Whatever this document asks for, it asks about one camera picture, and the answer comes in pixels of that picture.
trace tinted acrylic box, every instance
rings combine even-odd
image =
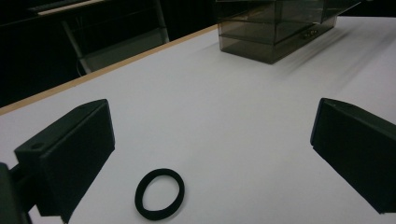
[[[217,0],[224,52],[275,63],[332,29],[359,0]]]

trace dark background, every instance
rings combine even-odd
[[[116,0],[117,4],[111,7],[83,8],[27,21],[24,19],[32,17],[32,13],[21,10],[26,7],[23,1],[27,0],[0,0],[0,8],[3,9],[0,14],[0,106],[84,75],[61,20],[67,20],[76,30],[83,53],[159,26],[154,3],[149,0]],[[214,0],[161,0],[170,40],[215,24],[214,4]],[[342,15],[395,17],[396,12],[391,1],[374,0],[363,2]],[[79,30],[76,18],[83,19],[84,27],[88,28]],[[22,22],[9,24],[12,21]],[[78,39],[80,33],[84,33],[81,40]]]

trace black rubber ring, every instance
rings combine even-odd
[[[143,206],[143,195],[145,194],[146,188],[149,183],[157,176],[169,175],[173,177],[178,183],[178,195],[175,200],[166,208],[157,211],[149,211]],[[170,169],[158,169],[151,171],[140,181],[136,189],[136,195],[134,196],[134,205],[137,211],[146,219],[149,220],[161,220],[172,216],[177,209],[181,206],[184,198],[184,182],[181,176]]]

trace table surface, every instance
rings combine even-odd
[[[14,148],[74,107],[106,98],[116,150],[70,223],[151,223],[134,207],[135,189],[148,172],[170,168],[186,194],[160,223],[393,224],[396,214],[379,215],[309,139],[322,97],[396,123],[395,37],[396,19],[339,18],[269,65],[221,52],[211,27],[3,108],[0,158],[12,167]],[[144,203],[161,209],[176,195],[176,182],[159,178]]]

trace table edge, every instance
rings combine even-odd
[[[164,50],[164,49],[168,49],[168,48],[170,48],[170,47],[172,47],[174,45],[177,45],[177,44],[185,42],[185,41],[187,41],[189,39],[195,38],[196,36],[206,34],[206,33],[210,32],[210,31],[215,30],[215,29],[217,29],[217,25],[216,24],[212,25],[212,26],[209,26],[209,27],[207,27],[207,28],[205,28],[203,30],[200,30],[198,32],[192,33],[190,35],[183,36],[183,37],[181,37],[179,39],[176,39],[174,41],[171,41],[169,43],[160,45],[157,48],[150,49],[150,50],[145,51],[143,53],[137,54],[137,55],[135,55],[135,56],[133,56],[131,58],[128,58],[126,60],[120,61],[118,63],[113,63],[110,66],[107,66],[107,67],[102,68],[100,70],[97,70],[95,72],[89,73],[89,74],[87,74],[87,75],[85,75],[83,77],[78,77],[78,78],[73,79],[71,81],[65,82],[64,84],[61,84],[61,85],[56,86],[54,88],[51,88],[49,90],[42,91],[42,92],[40,92],[38,94],[35,94],[33,96],[30,96],[30,97],[27,97],[25,99],[22,99],[22,100],[20,100],[18,102],[13,103],[13,104],[5,105],[4,107],[0,108],[0,116],[1,115],[5,115],[6,113],[9,113],[11,111],[17,110],[19,108],[22,108],[22,107],[24,107],[26,105],[29,105],[29,104],[32,104],[34,102],[40,101],[42,99],[45,99],[47,97],[50,97],[51,95],[54,95],[54,94],[59,93],[61,91],[66,91],[66,90],[68,90],[70,88],[76,87],[79,84],[82,84],[82,83],[87,82],[87,81],[89,81],[91,79],[94,79],[96,77],[102,76],[102,75],[104,75],[104,74],[106,74],[106,73],[108,73],[110,71],[113,71],[115,69],[123,67],[126,64],[133,63],[133,62],[138,61],[140,59],[143,59],[143,58],[145,58],[145,57],[147,57],[147,56],[149,56],[151,54],[154,54],[154,53],[156,53],[158,51],[161,51],[161,50]]]

